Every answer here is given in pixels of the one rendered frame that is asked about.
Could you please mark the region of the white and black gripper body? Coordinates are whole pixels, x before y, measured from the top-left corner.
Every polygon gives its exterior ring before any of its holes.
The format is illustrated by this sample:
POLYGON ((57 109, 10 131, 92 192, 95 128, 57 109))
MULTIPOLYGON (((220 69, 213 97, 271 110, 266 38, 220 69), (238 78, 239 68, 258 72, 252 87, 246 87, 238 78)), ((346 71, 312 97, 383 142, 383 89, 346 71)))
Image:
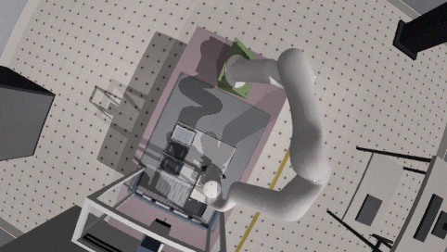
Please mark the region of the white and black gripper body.
POLYGON ((206 173, 208 171, 213 170, 213 169, 217 170, 221 174, 221 179, 222 179, 223 178, 223 172, 221 170, 218 170, 218 169, 214 168, 213 166, 210 166, 210 165, 208 165, 208 168, 206 169, 205 175, 206 175, 206 173))

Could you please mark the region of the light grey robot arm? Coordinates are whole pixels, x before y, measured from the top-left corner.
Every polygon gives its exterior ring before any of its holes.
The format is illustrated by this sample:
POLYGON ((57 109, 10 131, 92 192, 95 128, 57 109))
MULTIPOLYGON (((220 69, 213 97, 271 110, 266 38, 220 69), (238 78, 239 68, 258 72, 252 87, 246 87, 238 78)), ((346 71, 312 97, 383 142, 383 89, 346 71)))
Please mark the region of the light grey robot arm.
POLYGON ((215 210, 227 211, 239 204, 282 221, 296 221, 324 189, 332 171, 313 89, 313 69, 298 48, 285 50, 277 61, 243 59, 232 55, 226 61, 224 75, 232 87, 241 87, 245 82, 268 83, 286 92, 292 119, 289 156, 297 175, 281 191, 234 182, 226 200, 221 197, 222 180, 216 170, 210 170, 199 187, 207 206, 215 210))

